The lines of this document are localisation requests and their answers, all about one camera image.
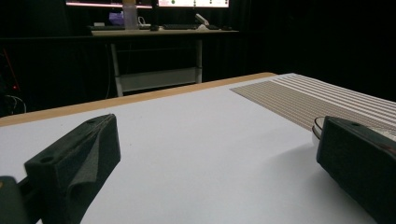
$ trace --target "striped cloth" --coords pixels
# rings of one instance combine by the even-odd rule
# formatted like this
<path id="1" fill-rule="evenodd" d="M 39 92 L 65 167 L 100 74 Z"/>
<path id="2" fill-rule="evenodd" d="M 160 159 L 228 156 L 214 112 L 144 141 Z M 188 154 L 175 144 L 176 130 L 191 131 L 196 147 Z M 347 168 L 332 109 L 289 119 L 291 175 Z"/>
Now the striped cloth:
<path id="1" fill-rule="evenodd" d="M 314 119 L 332 116 L 396 130 L 396 103 L 293 75 L 232 91 L 311 131 Z"/>

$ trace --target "keyboard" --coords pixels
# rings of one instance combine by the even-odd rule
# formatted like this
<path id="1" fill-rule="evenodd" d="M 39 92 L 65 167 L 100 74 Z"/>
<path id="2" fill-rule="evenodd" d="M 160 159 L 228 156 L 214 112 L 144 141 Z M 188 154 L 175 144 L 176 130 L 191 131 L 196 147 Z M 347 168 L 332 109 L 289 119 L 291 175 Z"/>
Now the keyboard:
<path id="1" fill-rule="evenodd" d="M 200 24 L 164 24 L 164 30 L 196 30 Z M 219 27 L 216 25 L 207 25 L 207 29 L 209 30 L 218 30 Z"/>
<path id="2" fill-rule="evenodd" d="M 90 31 L 118 31 L 118 30 L 125 30 L 124 26 L 88 26 Z M 149 26 L 140 26 L 139 30 L 149 30 Z"/>

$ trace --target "bottle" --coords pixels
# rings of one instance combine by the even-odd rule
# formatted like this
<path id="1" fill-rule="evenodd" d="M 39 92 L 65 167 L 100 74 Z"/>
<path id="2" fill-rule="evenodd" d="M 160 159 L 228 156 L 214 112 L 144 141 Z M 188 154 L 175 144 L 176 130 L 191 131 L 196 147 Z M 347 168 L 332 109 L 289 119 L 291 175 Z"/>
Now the bottle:
<path id="1" fill-rule="evenodd" d="M 122 0 L 125 30 L 138 30 L 136 0 Z"/>

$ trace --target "wooden table edge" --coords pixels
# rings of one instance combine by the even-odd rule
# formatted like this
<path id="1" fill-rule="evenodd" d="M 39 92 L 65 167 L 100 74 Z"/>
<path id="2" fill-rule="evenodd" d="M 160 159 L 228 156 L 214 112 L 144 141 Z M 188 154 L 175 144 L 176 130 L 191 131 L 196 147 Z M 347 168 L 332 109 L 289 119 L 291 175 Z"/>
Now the wooden table edge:
<path id="1" fill-rule="evenodd" d="M 84 103 L 84 104 L 79 104 L 79 105 L 68 105 L 68 106 L 47 109 L 47 110 L 30 112 L 30 113 L 26 113 L 26 114 L 7 116 L 7 117 L 0 118 L 0 127 L 14 125 L 14 124 L 20 124 L 20 123 L 25 123 L 25 122 L 31 122 L 31 121 L 41 120 L 41 119 L 57 118 L 57 117 L 61 117 L 61 116 L 67 116 L 67 115 L 82 113 L 82 112 L 86 112 L 86 111 L 108 108 L 111 106 L 126 105 L 126 104 L 130 104 L 130 103 L 147 101 L 147 100 L 152 100 L 152 99 L 166 97 L 166 96 L 172 96 L 172 95 L 178 95 L 178 94 L 192 92 L 192 91 L 200 91 L 200 90 L 215 88 L 218 86 L 224 86 L 224 85 L 234 84 L 234 83 L 238 83 L 238 82 L 250 81 L 250 80 L 258 79 L 258 78 L 272 77 L 275 75 L 276 74 L 273 74 L 273 73 L 259 73 L 259 74 L 247 75 L 247 76 L 242 76 L 242 77 L 232 77 L 232 78 L 226 78 L 226 79 L 222 79 L 222 80 L 204 82 L 204 83 L 200 83 L 200 84 L 193 84 L 193 85 L 189 85 L 189 86 L 176 87 L 176 88 L 165 89 L 165 90 L 160 90 L 160 91 L 150 91 L 150 92 L 144 92 L 144 93 L 140 93 L 140 94 L 128 95 L 128 96 L 123 96 L 123 97 L 118 97 L 118 98 L 94 101 L 94 102 L 89 102 L 89 103 Z"/>

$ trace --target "white tabletop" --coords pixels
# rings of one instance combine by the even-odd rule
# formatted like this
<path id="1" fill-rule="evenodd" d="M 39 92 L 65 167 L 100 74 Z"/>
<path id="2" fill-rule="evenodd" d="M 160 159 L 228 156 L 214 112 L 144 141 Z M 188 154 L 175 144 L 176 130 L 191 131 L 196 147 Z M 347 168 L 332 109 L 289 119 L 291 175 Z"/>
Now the white tabletop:
<path id="1" fill-rule="evenodd" d="M 1 175 L 81 122 L 118 120 L 121 161 L 82 223 L 375 223 L 316 162 L 312 133 L 230 91 L 265 80 L 0 128 Z"/>

